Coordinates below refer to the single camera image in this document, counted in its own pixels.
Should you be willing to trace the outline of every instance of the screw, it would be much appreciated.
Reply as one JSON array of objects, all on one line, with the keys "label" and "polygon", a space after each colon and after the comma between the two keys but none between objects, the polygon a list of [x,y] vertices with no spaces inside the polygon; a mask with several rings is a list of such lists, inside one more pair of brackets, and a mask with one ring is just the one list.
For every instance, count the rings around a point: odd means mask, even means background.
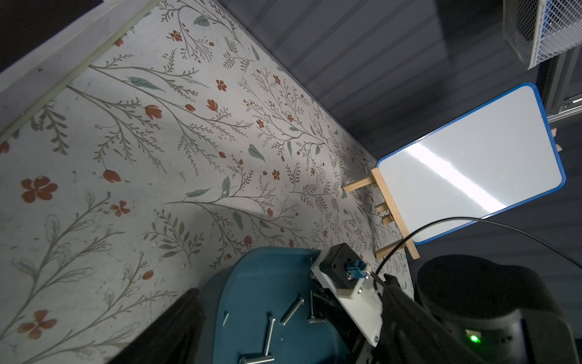
[{"label": "screw", "polygon": [[259,364],[259,363],[268,363],[275,360],[274,356],[260,356],[258,358],[250,358],[247,359],[242,356],[239,360],[239,364]]},{"label": "screw", "polygon": [[299,296],[296,299],[295,304],[291,308],[291,311],[289,311],[289,313],[285,315],[285,317],[283,317],[283,320],[281,320],[281,325],[285,326],[287,324],[291,316],[295,314],[295,311],[297,311],[297,309],[299,308],[299,306],[303,304],[303,302],[305,302],[305,300],[303,299],[303,297]]},{"label": "screw", "polygon": [[325,323],[325,318],[323,318],[323,317],[310,317],[307,319],[307,323],[310,323],[310,324]]},{"label": "screw", "polygon": [[314,318],[313,314],[313,291],[309,290],[309,319]]},{"label": "screw", "polygon": [[325,323],[325,318],[323,317],[316,317],[315,313],[313,312],[313,291],[309,291],[309,317],[307,318],[307,323],[310,324],[317,324],[317,323]]},{"label": "screw", "polygon": [[273,335],[273,324],[275,323],[275,318],[269,316],[269,329],[267,330],[267,339],[265,340],[265,349],[262,351],[264,356],[269,355],[269,347],[271,346],[271,336]]},{"label": "screw", "polygon": [[322,300],[323,302],[327,303],[328,305],[333,306],[333,303],[329,299],[323,297],[322,295],[319,295],[319,294],[313,292],[313,297],[319,298],[320,300]]}]

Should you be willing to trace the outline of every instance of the black cable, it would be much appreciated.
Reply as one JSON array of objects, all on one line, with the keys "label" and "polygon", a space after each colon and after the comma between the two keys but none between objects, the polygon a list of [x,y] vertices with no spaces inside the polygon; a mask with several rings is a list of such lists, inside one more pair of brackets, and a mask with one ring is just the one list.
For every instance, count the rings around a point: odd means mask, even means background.
[{"label": "black cable", "polygon": [[426,225],[424,225],[423,227],[420,227],[420,228],[416,229],[415,231],[413,231],[413,232],[412,232],[411,234],[409,234],[407,237],[405,237],[404,239],[402,239],[402,240],[401,240],[401,241],[400,241],[398,244],[396,244],[396,246],[394,247],[394,249],[392,249],[392,251],[391,251],[390,253],[388,253],[388,255],[387,255],[387,256],[386,256],[386,257],[385,257],[385,258],[382,260],[382,263],[380,263],[380,265],[378,266],[378,269],[376,269],[376,275],[380,274],[380,271],[382,270],[382,268],[383,268],[384,264],[386,264],[386,262],[388,261],[388,259],[390,259],[390,257],[392,257],[392,255],[393,255],[393,254],[394,254],[394,253],[395,253],[395,252],[396,252],[398,249],[400,249],[400,247],[401,247],[402,245],[404,245],[404,243],[405,243],[405,242],[406,242],[408,239],[412,238],[412,237],[413,237],[413,236],[415,236],[417,233],[419,233],[419,232],[421,232],[422,230],[424,230],[424,229],[426,229],[426,228],[429,228],[429,227],[431,227],[431,226],[433,226],[433,225],[440,224],[441,222],[446,222],[446,221],[455,221],[455,220],[471,220],[471,221],[481,221],[481,222],[486,222],[487,224],[497,225],[497,226],[501,226],[501,227],[504,227],[504,228],[507,228],[507,229],[510,229],[510,230],[513,230],[513,231],[517,231],[517,232],[519,232],[519,233],[521,233],[521,234],[523,234],[523,235],[525,235],[525,236],[527,236],[527,237],[529,237],[529,238],[531,238],[531,239],[533,239],[533,240],[537,241],[538,243],[540,243],[540,244],[543,244],[543,245],[547,246],[548,248],[552,249],[554,252],[556,252],[556,253],[560,254],[560,255],[561,255],[561,256],[563,256],[564,258],[568,259],[569,261],[571,261],[572,263],[574,263],[575,265],[577,265],[577,266],[578,266],[578,268],[582,269],[582,264],[581,264],[579,261],[577,261],[576,259],[574,259],[574,258],[570,257],[570,256],[569,256],[569,255],[567,255],[566,253],[564,253],[564,252],[562,252],[561,250],[559,250],[559,249],[557,249],[557,248],[553,247],[552,245],[550,245],[550,244],[546,243],[545,241],[543,241],[543,240],[541,240],[541,239],[538,239],[538,238],[536,238],[535,236],[533,236],[533,235],[531,235],[531,234],[528,234],[528,233],[526,233],[526,232],[525,232],[525,231],[523,231],[523,230],[519,230],[518,228],[514,228],[514,227],[511,227],[511,226],[509,226],[509,225],[502,224],[502,223],[500,223],[500,222],[495,222],[495,221],[491,221],[491,220],[486,220],[486,219],[484,219],[484,218],[478,218],[478,217],[465,217],[465,216],[460,216],[460,217],[448,217],[448,218],[442,218],[442,219],[440,219],[440,220],[433,221],[433,222],[431,222],[430,224],[426,224]]}]

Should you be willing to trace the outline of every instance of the blue whiteboard frame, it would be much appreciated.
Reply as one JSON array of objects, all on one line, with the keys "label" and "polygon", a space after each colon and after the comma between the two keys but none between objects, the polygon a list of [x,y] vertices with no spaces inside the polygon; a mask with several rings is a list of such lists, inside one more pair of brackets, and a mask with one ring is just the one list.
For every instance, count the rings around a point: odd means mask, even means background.
[{"label": "blue whiteboard frame", "polygon": [[[444,124],[444,125],[443,125],[443,126],[441,126],[440,128],[433,130],[433,131],[432,131],[432,132],[430,132],[429,134],[426,134],[425,136],[423,136],[423,137],[421,137],[421,138],[418,138],[417,140],[413,141],[412,143],[409,143],[409,144],[405,145],[404,147],[402,147],[402,148],[400,148],[400,149],[398,149],[398,150],[396,150],[396,151],[394,151],[394,152],[392,152],[392,153],[388,154],[386,157],[384,157],[384,158],[380,159],[380,160],[378,161],[378,163],[376,163],[376,167],[377,167],[377,166],[379,166],[379,165],[380,165],[380,162],[382,162],[384,159],[387,159],[387,158],[389,158],[389,157],[393,156],[394,154],[396,154],[396,153],[400,152],[401,150],[403,150],[403,149],[405,149],[405,148],[408,148],[408,147],[410,147],[411,145],[413,145],[413,144],[415,144],[415,143],[418,143],[419,141],[421,141],[421,140],[425,139],[425,138],[426,138],[426,137],[428,137],[428,136],[431,136],[431,135],[433,135],[434,133],[438,132],[439,130],[445,129],[447,126],[449,126],[449,125],[451,125],[451,124],[453,124],[453,123],[455,123],[455,122],[457,122],[457,121],[459,121],[459,120],[463,119],[465,116],[468,116],[468,115],[472,114],[473,112],[476,112],[477,110],[479,110],[479,109],[481,109],[481,108],[484,108],[485,106],[489,105],[490,103],[492,103],[492,102],[494,102],[494,101],[496,101],[496,100],[498,100],[498,99],[500,99],[500,98],[504,97],[505,95],[507,95],[507,94],[510,94],[510,93],[514,92],[515,90],[517,90],[517,89],[520,89],[520,88],[522,88],[522,87],[531,87],[531,89],[534,91],[534,94],[535,94],[535,99],[538,101],[538,107],[540,108],[540,114],[541,114],[541,116],[542,116],[542,119],[544,120],[544,124],[545,124],[545,127],[546,127],[546,131],[548,132],[548,138],[549,138],[549,140],[550,140],[550,144],[552,145],[552,148],[553,148],[553,153],[554,153],[554,155],[555,155],[555,157],[556,157],[556,163],[558,163],[558,168],[560,169],[560,174],[562,175],[562,182],[560,183],[560,185],[559,185],[558,187],[556,187],[556,188],[554,188],[554,189],[551,189],[551,190],[549,190],[549,191],[546,191],[546,192],[544,192],[544,193],[540,193],[540,194],[539,194],[539,195],[537,195],[537,196],[531,197],[531,198],[529,198],[529,199],[527,199],[527,200],[523,200],[522,202],[518,202],[518,203],[516,203],[516,204],[513,204],[513,205],[511,205],[511,206],[508,206],[508,207],[506,207],[506,208],[504,208],[504,209],[502,209],[502,210],[499,210],[499,211],[497,211],[497,212],[494,212],[494,213],[492,213],[492,214],[489,214],[489,215],[483,216],[483,218],[489,218],[489,217],[491,217],[491,216],[494,216],[494,215],[497,215],[497,214],[499,214],[499,213],[502,213],[502,212],[504,212],[504,211],[507,211],[507,210],[509,210],[509,209],[511,209],[511,208],[517,207],[517,206],[519,206],[519,205],[523,205],[523,204],[524,204],[524,203],[526,203],[526,202],[529,202],[529,201],[532,201],[532,200],[535,200],[535,199],[539,199],[539,198],[540,198],[540,197],[542,197],[542,196],[548,195],[548,194],[550,194],[550,193],[552,193],[552,192],[556,192],[556,191],[557,191],[557,190],[559,190],[560,188],[564,187],[564,185],[566,184],[566,173],[564,172],[564,166],[562,165],[562,160],[560,159],[560,154],[558,153],[558,148],[556,148],[556,141],[554,140],[554,138],[553,138],[553,136],[552,136],[552,128],[550,127],[550,125],[549,125],[549,122],[548,122],[548,118],[546,117],[546,112],[545,112],[545,109],[544,109],[544,105],[543,105],[543,103],[542,103],[542,99],[541,99],[541,97],[540,97],[540,92],[538,91],[538,88],[537,88],[537,86],[536,86],[536,85],[534,85],[533,83],[530,83],[530,82],[528,82],[528,83],[522,83],[522,84],[520,84],[520,85],[518,85],[518,86],[516,86],[516,87],[512,88],[511,90],[509,90],[509,91],[507,91],[507,92],[504,92],[503,94],[501,94],[501,95],[499,95],[499,96],[495,97],[494,99],[487,101],[485,104],[483,104],[483,105],[481,105],[481,106],[479,106],[479,107],[477,107],[477,108],[475,108],[475,109],[473,109],[473,110],[469,111],[469,112],[468,112],[468,113],[466,113],[466,114],[463,114],[463,115],[461,115],[460,117],[456,118],[456,119],[455,119],[455,120],[453,120],[453,121],[450,121],[450,122],[448,122],[448,123]],[[412,241],[413,241],[413,242],[414,242],[414,244],[416,244],[416,245],[422,245],[422,244],[428,243],[429,241],[433,241],[434,239],[438,239],[438,238],[440,238],[441,236],[444,236],[444,235],[450,234],[450,233],[451,233],[451,232],[453,232],[453,231],[457,231],[457,230],[459,230],[459,229],[462,229],[462,228],[464,228],[464,227],[467,227],[467,226],[469,226],[469,225],[471,225],[471,224],[474,224],[475,222],[476,222],[476,221],[470,221],[470,222],[468,222],[467,224],[464,224],[464,225],[461,225],[461,226],[459,226],[459,227],[456,227],[456,228],[454,228],[454,229],[451,229],[451,230],[445,231],[445,232],[443,232],[443,233],[441,233],[441,234],[439,234],[439,235],[437,235],[437,236],[433,236],[432,238],[430,238],[430,239],[426,239],[426,240],[423,240],[423,241],[421,241],[421,242],[416,242],[416,241],[414,241],[414,238],[412,239]]]}]

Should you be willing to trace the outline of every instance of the wooden easel leg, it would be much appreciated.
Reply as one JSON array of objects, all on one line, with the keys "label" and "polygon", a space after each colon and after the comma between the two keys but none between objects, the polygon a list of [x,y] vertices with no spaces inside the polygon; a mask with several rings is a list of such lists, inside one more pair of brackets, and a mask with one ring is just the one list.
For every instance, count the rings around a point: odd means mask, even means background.
[{"label": "wooden easel leg", "polygon": [[[400,241],[394,242],[390,245],[385,246],[384,248],[380,248],[380,249],[376,250],[374,252],[374,256],[376,257],[376,259],[384,259],[385,256],[387,256],[388,254],[390,254],[391,251],[394,250],[394,248],[396,247],[396,245],[399,242]],[[403,246],[398,248],[398,250],[401,250],[404,248],[408,249],[408,252],[410,253],[410,256],[412,257],[412,259],[420,258],[420,254],[418,254],[418,250],[416,250],[416,245],[414,245],[414,242],[412,240],[409,239]]]},{"label": "wooden easel leg", "polygon": [[[396,208],[396,203],[394,203],[394,199],[392,198],[392,195],[390,194],[390,191],[388,190],[388,186],[386,186],[386,182],[384,181],[384,178],[380,174],[380,170],[378,168],[372,169],[372,176],[374,176],[374,179],[375,179],[376,183],[378,184],[378,188],[380,188],[380,191],[382,192],[384,200],[386,201],[386,205],[388,206],[388,209],[390,210],[392,218],[396,221],[396,226],[400,230],[402,237],[408,236],[409,232],[408,232],[408,229],[406,228],[406,224],[402,220],[402,216],[400,215],[398,208]],[[406,241],[405,245],[408,248],[408,252],[410,253],[410,256],[412,257],[412,259],[420,258],[420,255],[418,254],[418,251],[416,250],[416,245],[414,245],[414,242],[411,239],[408,239]],[[393,244],[390,244],[382,249],[378,249],[374,253],[374,255],[376,255],[377,259],[382,259],[386,255],[388,255],[394,249],[395,246],[396,246],[396,244],[393,243]]]},{"label": "wooden easel leg", "polygon": [[367,185],[371,185],[372,183],[376,183],[376,180],[374,179],[374,177],[369,176],[369,177],[366,177],[366,178],[361,179],[359,181],[355,181],[355,182],[352,182],[348,185],[345,185],[342,188],[346,192],[351,192],[351,191],[357,190],[358,188],[362,188],[362,187],[365,187]]},{"label": "wooden easel leg", "polygon": [[379,213],[383,213],[384,211],[388,211],[388,204],[387,203],[381,203],[379,205],[376,205],[376,211]]},{"label": "wooden easel leg", "polygon": [[394,217],[392,215],[388,214],[386,216],[382,216],[382,225],[388,225],[392,221],[394,221]]}]

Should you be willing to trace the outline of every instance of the wire mesh basket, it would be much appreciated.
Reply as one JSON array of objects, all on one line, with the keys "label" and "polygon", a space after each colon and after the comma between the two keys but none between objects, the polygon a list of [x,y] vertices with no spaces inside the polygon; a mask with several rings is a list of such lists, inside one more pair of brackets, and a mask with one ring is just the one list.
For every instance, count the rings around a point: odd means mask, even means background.
[{"label": "wire mesh basket", "polygon": [[582,44],[582,0],[503,0],[503,36],[530,69]]}]

